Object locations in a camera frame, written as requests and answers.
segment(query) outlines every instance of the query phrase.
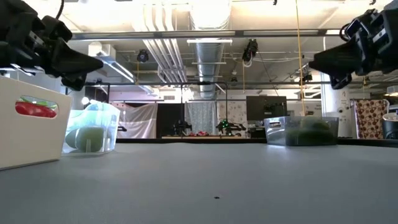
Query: computer monitor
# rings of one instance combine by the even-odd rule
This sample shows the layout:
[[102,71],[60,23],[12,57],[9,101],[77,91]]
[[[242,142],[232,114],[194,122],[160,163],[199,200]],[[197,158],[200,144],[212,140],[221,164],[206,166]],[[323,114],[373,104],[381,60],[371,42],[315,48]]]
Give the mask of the computer monitor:
[[288,116],[286,96],[247,96],[248,121],[263,121],[266,118]]

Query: table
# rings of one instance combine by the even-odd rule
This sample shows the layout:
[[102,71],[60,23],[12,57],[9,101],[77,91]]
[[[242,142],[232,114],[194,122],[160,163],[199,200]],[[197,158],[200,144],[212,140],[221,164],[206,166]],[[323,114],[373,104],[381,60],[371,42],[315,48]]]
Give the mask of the table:
[[243,139],[242,136],[162,136],[162,139]]
[[397,208],[384,147],[118,144],[0,172],[5,224],[398,223]]

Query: red object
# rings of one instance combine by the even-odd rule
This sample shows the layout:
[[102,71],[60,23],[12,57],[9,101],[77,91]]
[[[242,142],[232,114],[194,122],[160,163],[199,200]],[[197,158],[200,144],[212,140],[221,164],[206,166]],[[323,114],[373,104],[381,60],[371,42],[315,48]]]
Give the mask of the red object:
[[15,110],[19,114],[38,116],[42,118],[54,118],[57,113],[54,110],[42,105],[37,105],[28,102],[16,102]]
[[209,136],[209,133],[207,133],[206,131],[199,131],[198,136]]

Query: curtain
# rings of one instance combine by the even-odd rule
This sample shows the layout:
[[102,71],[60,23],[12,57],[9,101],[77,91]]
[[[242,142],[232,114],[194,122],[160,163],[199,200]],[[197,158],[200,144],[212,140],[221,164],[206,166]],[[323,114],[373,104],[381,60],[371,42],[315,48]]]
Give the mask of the curtain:
[[[226,118],[226,103],[225,101],[217,102],[217,118],[218,122]],[[229,101],[228,102],[228,121],[230,123],[243,124],[245,128],[248,127],[248,118],[246,116],[246,102],[245,101]],[[241,133],[246,136],[245,131],[234,131],[233,133]]]
[[185,121],[192,125],[192,132],[206,131],[209,134],[217,134],[216,103],[186,103]]
[[121,110],[119,125],[127,131],[118,131],[118,138],[156,138],[157,104],[134,108],[123,103],[113,103]]
[[388,106],[387,100],[355,100],[358,139],[383,139],[382,117],[387,113]]

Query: clear plastic container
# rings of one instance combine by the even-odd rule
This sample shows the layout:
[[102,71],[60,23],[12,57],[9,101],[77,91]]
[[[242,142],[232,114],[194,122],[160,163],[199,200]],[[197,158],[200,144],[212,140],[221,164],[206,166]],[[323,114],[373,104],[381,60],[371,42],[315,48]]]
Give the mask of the clear plastic container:
[[338,118],[284,116],[264,120],[268,144],[325,146],[337,144]]
[[120,111],[107,103],[95,103],[71,110],[62,153],[69,155],[103,154],[116,144]]

